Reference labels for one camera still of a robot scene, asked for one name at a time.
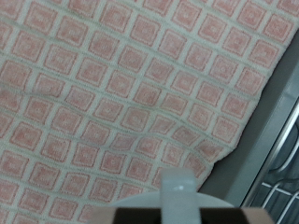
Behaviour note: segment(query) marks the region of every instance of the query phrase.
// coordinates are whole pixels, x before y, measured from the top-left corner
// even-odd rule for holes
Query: metal rack
[[[272,158],[270,169],[250,203],[250,206],[265,208],[277,224],[299,224],[298,126],[299,119],[292,125],[276,157]]]

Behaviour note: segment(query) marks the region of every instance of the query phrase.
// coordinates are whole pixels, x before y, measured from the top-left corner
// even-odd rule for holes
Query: patterned blanket
[[[0,0],[0,223],[84,223],[167,167],[200,187],[298,16],[297,0]]]

